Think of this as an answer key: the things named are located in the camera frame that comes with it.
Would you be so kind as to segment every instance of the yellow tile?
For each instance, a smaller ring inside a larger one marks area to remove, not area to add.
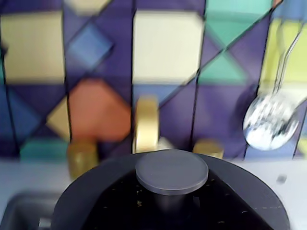
[[[269,82],[271,85],[273,85],[274,79],[276,77],[278,60],[280,56],[280,51],[278,49],[276,39],[276,33],[279,24],[280,20],[274,20],[270,26],[260,83]],[[283,26],[283,34],[286,49],[289,48],[290,44],[294,40],[296,34],[298,33],[299,27],[300,24],[297,22],[285,22],[285,25]],[[306,53],[307,25],[305,25],[302,35],[289,57],[284,79],[285,84],[291,82],[307,83]]]
[[[302,138],[298,142],[298,149],[307,157],[307,138]]]
[[[7,83],[64,82],[62,13],[1,16]]]
[[[271,93],[272,84],[262,83],[259,87],[258,93]],[[297,106],[307,99],[307,83],[286,83],[282,85],[280,93],[289,98]]]
[[[47,117],[47,125],[65,140],[70,140],[67,97]]]
[[[65,0],[65,2],[77,14],[92,15],[99,13],[110,0]]]

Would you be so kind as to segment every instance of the gray circular knob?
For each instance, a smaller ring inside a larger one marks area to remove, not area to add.
[[[201,188],[208,179],[209,168],[197,154],[168,149],[139,159],[135,172],[139,183],[147,190],[176,196]]]

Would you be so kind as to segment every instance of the tile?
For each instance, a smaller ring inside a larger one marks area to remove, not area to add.
[[[213,58],[215,58],[220,51],[222,51],[222,47],[219,46],[216,42],[213,41],[210,31],[206,31],[202,44],[201,51],[201,68],[203,68],[206,64],[208,64]]]
[[[41,117],[46,117],[65,96],[63,84],[10,85],[31,108]]]
[[[291,160],[295,154],[296,145],[299,140],[300,131],[303,125],[303,119],[306,113],[306,108],[307,108],[307,101],[302,103],[298,107],[297,116],[299,120],[299,125],[293,137],[286,144],[284,144],[278,149],[271,150],[271,151],[260,151],[260,150],[252,148],[251,146],[248,146],[248,149],[245,155],[245,159],[249,160],[249,159],[255,159],[255,158],[284,158],[284,159]]]
[[[0,139],[0,159],[16,159],[19,153],[13,139]]]
[[[301,137],[302,138],[307,138],[307,114],[305,115],[303,127],[302,127],[302,132],[301,132]]]
[[[203,15],[205,0],[136,0],[138,10],[182,10],[196,11]]]
[[[65,55],[66,84],[68,91],[72,90],[76,84],[88,74],[87,67],[80,65],[73,54]]]
[[[219,45],[227,47],[251,27],[256,20],[257,17],[215,14],[207,17],[206,30]]]
[[[201,70],[198,84],[244,85],[247,80],[242,68],[226,51],[219,54]]]
[[[148,85],[134,84],[133,85],[133,106],[137,103],[141,95],[155,95],[158,98],[159,104],[167,100],[168,96],[180,90],[180,85]]]
[[[280,20],[273,20],[270,25],[267,48],[265,52],[265,58],[262,67],[260,83],[274,82],[279,61],[279,49],[277,46],[277,28],[280,24]],[[283,34],[285,39],[285,47],[288,48],[294,40],[299,29],[299,23],[286,21],[283,26]],[[307,53],[307,46],[305,41],[307,40],[307,26],[305,25],[302,35],[299,38],[296,46],[294,47],[284,77],[284,84],[288,83],[306,83],[307,78],[307,65],[305,64],[305,53]]]
[[[3,0],[1,14],[25,13],[25,12],[47,12],[60,11],[62,0]]]
[[[115,81],[122,78],[121,81],[131,82],[132,21],[131,11],[117,13],[114,16],[109,16],[107,12],[103,12],[95,20],[96,26],[104,31],[114,43],[112,53],[95,69],[96,74],[113,77]]]
[[[80,82],[71,91],[69,103],[73,139],[121,141],[130,133],[130,105],[103,80]]]
[[[307,138],[300,139],[297,147],[306,158],[307,157]]]
[[[253,159],[267,159],[267,158],[283,158],[285,160],[292,160],[297,140],[291,139],[285,145],[281,146],[278,149],[270,151],[260,151],[254,149],[251,146],[248,146],[245,154],[245,160]]]
[[[129,135],[124,140],[122,140],[113,150],[106,153],[104,156],[106,158],[127,156],[131,154],[131,150],[132,150],[132,137],[131,135]]]
[[[67,5],[63,6],[63,15],[64,44],[67,45],[89,23],[91,17],[76,15]]]
[[[110,0],[65,0],[65,3],[78,15],[96,15],[107,7],[109,2]]]
[[[42,117],[12,90],[9,90],[10,105],[15,132],[18,140],[32,135],[42,121]]]
[[[194,82],[180,86],[177,94],[160,106],[160,135],[177,149],[189,147],[195,90]]]
[[[256,91],[256,85],[199,85],[193,140],[242,139],[243,119]]]
[[[21,161],[66,161],[68,142],[56,138],[32,139],[20,150]]]
[[[67,98],[65,97],[48,115],[47,126],[64,140],[70,140],[70,127],[67,111]]]
[[[61,12],[1,16],[6,82],[64,82]]]
[[[283,0],[274,0],[273,1],[273,7],[276,7],[278,4],[280,4]]]
[[[214,0],[208,1],[206,6],[207,13],[245,13],[254,15],[264,15],[272,7],[272,1],[258,0]]]
[[[273,12],[273,18],[285,18],[290,21],[307,22],[307,5],[305,0],[283,1]]]
[[[99,76],[92,78],[97,78],[103,80],[108,84],[112,90],[114,90],[121,98],[129,105],[131,105],[132,98],[132,86],[130,77],[111,77],[111,76]]]
[[[52,131],[47,125],[43,124],[32,135],[32,138],[59,138],[60,136]]]
[[[271,93],[273,82],[263,82],[259,86],[259,93]],[[280,93],[286,95],[292,103],[299,106],[307,98],[307,84],[304,83],[284,83],[280,89]]]
[[[199,68],[203,29],[196,13],[137,11],[133,83],[187,83]]]
[[[252,82],[259,82],[265,45],[269,30],[270,16],[264,17],[229,48],[229,52],[248,73]]]
[[[93,70],[111,47],[112,42],[96,26],[88,24],[70,43],[67,53],[74,56],[87,70]]]
[[[0,62],[0,85],[4,84],[4,76],[3,76],[3,64],[2,60]]]
[[[8,101],[6,98],[6,90],[3,85],[0,85],[0,108],[0,139],[13,139],[13,131],[8,108]]]

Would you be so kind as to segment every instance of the white countertop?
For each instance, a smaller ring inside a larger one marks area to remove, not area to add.
[[[240,161],[282,200],[293,230],[307,229],[307,161]],[[284,184],[277,182],[286,176]],[[22,191],[63,192],[70,184],[67,164],[0,161],[0,219],[10,198]]]

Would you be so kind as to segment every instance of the metal spoon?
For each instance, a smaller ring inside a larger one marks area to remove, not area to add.
[[[296,105],[289,101],[288,98],[282,96],[279,90],[283,83],[289,56],[297,44],[305,24],[301,21],[300,29],[287,51],[284,48],[283,25],[284,19],[281,19],[277,30],[277,40],[281,56],[274,89],[270,94],[259,95],[251,103],[243,122],[243,133],[247,143],[259,150],[280,148],[293,136],[298,126]]]

